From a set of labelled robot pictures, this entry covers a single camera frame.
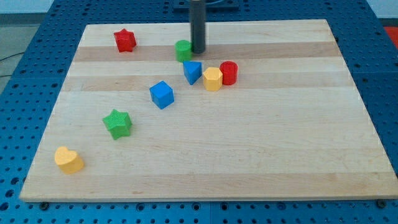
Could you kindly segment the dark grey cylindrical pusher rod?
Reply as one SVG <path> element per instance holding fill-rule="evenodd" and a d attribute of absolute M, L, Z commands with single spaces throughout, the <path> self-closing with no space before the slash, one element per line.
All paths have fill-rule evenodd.
<path fill-rule="evenodd" d="M 206 49 L 206 3 L 204 0 L 190 1 L 189 19 L 192 52 L 202 54 Z"/>

